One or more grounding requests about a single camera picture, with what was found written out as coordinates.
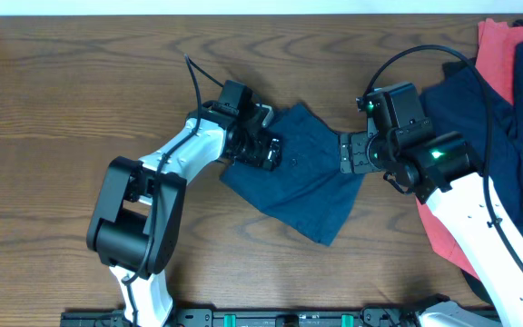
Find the navy blue shorts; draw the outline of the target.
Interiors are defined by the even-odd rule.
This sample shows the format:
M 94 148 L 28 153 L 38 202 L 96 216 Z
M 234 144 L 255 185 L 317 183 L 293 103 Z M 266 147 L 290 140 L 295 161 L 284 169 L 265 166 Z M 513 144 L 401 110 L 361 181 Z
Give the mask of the navy blue shorts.
M 281 163 L 265 171 L 234 163 L 220 180 L 261 213 L 329 246 L 350 215 L 364 176 L 340 170 L 339 135 L 304 104 L 279 114 Z

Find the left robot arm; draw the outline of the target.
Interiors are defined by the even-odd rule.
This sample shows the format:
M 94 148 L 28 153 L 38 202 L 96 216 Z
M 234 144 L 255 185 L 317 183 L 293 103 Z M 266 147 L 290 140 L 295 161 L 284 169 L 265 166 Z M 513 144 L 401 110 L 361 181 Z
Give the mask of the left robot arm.
M 138 160 L 107 167 L 86 234 L 89 250 L 118 279 L 131 326 L 164 326 L 173 311 L 165 267 L 177 244 L 189 183 L 219 159 L 274 170 L 281 140 L 268 131 L 274 110 L 228 80 L 215 101 L 199 101 L 183 129 Z

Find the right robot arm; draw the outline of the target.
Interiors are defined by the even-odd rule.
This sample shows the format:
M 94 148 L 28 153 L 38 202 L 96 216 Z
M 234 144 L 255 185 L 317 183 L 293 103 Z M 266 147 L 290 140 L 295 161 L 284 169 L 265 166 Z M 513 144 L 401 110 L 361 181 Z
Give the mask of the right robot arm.
M 487 161 L 457 132 L 436 135 L 415 86 L 358 98 L 364 132 L 340 135 L 342 173 L 381 172 L 415 194 L 447 228 L 493 302 L 498 326 L 523 326 L 523 237 L 486 173 Z

